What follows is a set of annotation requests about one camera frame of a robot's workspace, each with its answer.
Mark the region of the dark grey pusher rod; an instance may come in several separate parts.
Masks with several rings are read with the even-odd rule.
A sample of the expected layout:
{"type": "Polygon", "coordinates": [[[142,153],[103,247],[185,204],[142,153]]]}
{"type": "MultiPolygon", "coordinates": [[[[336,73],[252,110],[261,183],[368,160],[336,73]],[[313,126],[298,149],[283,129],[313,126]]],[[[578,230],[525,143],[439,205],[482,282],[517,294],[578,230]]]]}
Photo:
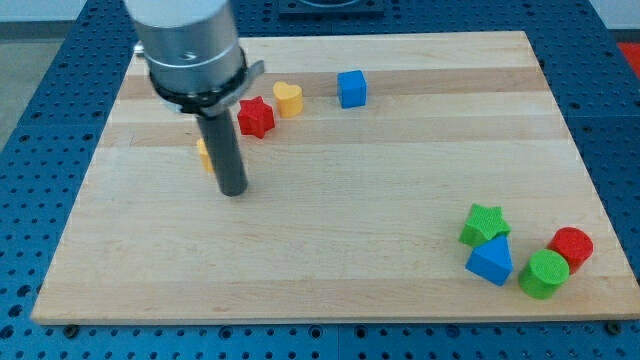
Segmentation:
{"type": "Polygon", "coordinates": [[[248,180],[230,112],[196,118],[219,190],[228,197],[241,195],[248,180]]]}

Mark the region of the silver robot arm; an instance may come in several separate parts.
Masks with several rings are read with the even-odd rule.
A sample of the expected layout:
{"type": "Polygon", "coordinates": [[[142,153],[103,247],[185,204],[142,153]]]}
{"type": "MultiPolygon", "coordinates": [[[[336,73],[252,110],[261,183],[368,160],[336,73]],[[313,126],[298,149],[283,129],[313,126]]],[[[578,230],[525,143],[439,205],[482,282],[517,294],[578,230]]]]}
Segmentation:
{"type": "Polygon", "coordinates": [[[230,108],[265,63],[240,45],[229,0],[125,0],[156,93],[196,117],[219,189],[233,197],[248,187],[230,108]]]}

